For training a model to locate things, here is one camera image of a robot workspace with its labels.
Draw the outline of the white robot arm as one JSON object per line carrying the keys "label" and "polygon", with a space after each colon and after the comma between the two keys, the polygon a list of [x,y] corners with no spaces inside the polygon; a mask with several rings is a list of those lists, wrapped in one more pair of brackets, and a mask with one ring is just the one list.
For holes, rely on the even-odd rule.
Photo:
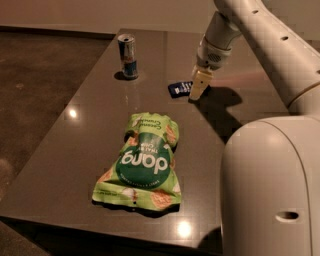
{"label": "white robot arm", "polygon": [[262,0],[214,0],[190,97],[243,36],[288,110],[239,128],[221,162],[223,256],[320,256],[320,56]]}

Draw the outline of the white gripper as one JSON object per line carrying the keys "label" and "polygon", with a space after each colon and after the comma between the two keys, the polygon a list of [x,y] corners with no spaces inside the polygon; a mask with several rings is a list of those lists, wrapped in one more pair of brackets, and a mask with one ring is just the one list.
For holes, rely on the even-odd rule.
{"label": "white gripper", "polygon": [[223,66],[240,36],[241,31],[233,22],[220,12],[214,13],[197,50],[197,62],[191,72],[190,100],[200,99],[213,79],[212,71]]}

